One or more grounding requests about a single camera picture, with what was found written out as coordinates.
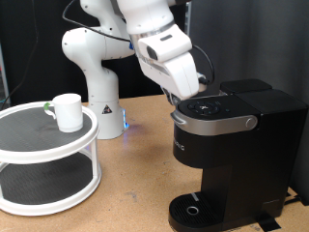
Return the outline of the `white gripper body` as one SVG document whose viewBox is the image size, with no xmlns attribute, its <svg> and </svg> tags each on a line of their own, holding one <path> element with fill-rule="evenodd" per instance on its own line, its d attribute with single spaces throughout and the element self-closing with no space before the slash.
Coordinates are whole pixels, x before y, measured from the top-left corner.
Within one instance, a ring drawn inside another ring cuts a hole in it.
<svg viewBox="0 0 309 232">
<path fill-rule="evenodd" d="M 181 100 L 187 100 L 199 92 L 195 63 L 186 52 L 164 63 L 145 62 L 139 59 L 143 74 Z"/>
</svg>

